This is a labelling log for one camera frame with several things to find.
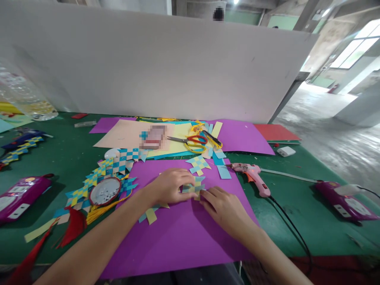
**purple paper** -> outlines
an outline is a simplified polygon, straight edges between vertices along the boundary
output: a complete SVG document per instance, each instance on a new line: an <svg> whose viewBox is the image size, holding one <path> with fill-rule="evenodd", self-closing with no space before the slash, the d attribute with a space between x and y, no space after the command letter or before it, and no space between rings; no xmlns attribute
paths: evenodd
<svg viewBox="0 0 380 285"><path fill-rule="evenodd" d="M230 170L232 179L222 180L213 160L206 161L212 169L202 169L203 176L206 177L202 181L205 187L220 186L235 194L251 219L258 224L235 172ZM185 160L139 161L134 164L130 177L137 177L137 190L171 167L189 169L192 165ZM253 258L245 247L231 238L211 218L199 201L191 199L169 206L170 209L159 208L155 212L157 221L150 226L147 220L133 226L101 278L116 279Z"/></svg>
<svg viewBox="0 0 380 285"><path fill-rule="evenodd" d="M275 155L272 147L252 123L234 120L207 121L214 126L216 122L223 123L218 140L222 142L224 152L245 151Z"/></svg>
<svg viewBox="0 0 380 285"><path fill-rule="evenodd" d="M137 118L124 118L124 117L112 117L112 118L100 118L99 122L92 128L89 133L108 133L110 129L119 120L136 121Z"/></svg>

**white board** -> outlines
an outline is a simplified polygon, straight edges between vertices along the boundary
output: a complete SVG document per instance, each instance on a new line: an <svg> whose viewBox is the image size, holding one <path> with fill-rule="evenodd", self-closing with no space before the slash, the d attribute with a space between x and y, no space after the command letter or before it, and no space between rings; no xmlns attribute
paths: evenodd
<svg viewBox="0 0 380 285"><path fill-rule="evenodd" d="M0 54L58 110L267 123L317 35L30 1L0 3Z"/></svg>

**hot glue gun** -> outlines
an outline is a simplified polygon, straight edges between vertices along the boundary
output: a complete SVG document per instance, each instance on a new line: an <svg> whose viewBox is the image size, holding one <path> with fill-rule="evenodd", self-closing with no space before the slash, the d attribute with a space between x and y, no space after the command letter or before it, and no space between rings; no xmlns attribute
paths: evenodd
<svg viewBox="0 0 380 285"><path fill-rule="evenodd" d="M248 177L248 182L254 182L260 192L261 197L269 197L270 196L270 190L265 185L264 181L259 176L261 169L257 165L250 165L247 163L232 163L226 165L229 168L237 171L237 172L243 172Z"/></svg>

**window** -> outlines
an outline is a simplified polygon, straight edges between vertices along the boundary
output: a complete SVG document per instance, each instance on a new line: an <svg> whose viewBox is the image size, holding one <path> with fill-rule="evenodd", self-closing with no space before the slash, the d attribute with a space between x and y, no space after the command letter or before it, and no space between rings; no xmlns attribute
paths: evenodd
<svg viewBox="0 0 380 285"><path fill-rule="evenodd" d="M366 24L354 40L331 64L334 68L349 69L380 38L380 19Z"/></svg>

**green tabletop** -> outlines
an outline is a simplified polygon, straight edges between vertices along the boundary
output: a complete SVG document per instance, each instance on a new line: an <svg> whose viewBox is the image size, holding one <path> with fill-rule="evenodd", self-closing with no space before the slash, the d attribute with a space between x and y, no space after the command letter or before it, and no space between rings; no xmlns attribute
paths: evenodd
<svg viewBox="0 0 380 285"><path fill-rule="evenodd" d="M29 148L29 153L21 155L19 161L12 162L9 167L0 171L0 193L26 176L47 173L56 175L53 187L38 198L17 222L0 227L0 264L18 264L27 256L38 240L25 243L24 235L52 219L54 212L64 207L67 201L65 192L82 187L85 176L97 168L98 160L103 159L106 149L92 146L104 134L89 134L91 127L74 128L74 124L99 120L104 115L90 114L80 120L71 119L72 115L60 113L55 119L26 125L54 137L47 137L44 142L39 142L37 147ZM0 144L9 143L13 137L15 132L1 133ZM305 178L345 183L302 146L291 147L296 150L296 154L287 158L247 153L226 155L231 162L257 164L265 169ZM261 227L287 256L305 256L299 239L294 236L293 229L280 210L270 200L261 198L255 186L249 184L245 176L239 173L238 177ZM273 197L297 226L312 255L380 253L380 220L364 221L362 227L356 226L341 219L333 207L312 188L312 183L271 173L262 173L261 177L270 188ZM364 196L360 197L360 200L380 215L380 209L372 201ZM109 213L92 223L87 231L107 215ZM53 263L69 249L70 246L55 249L54 245L64 234L67 226L68 223L55 226L38 256L37 264ZM362 247L356 245L348 235L354 237Z"/></svg>

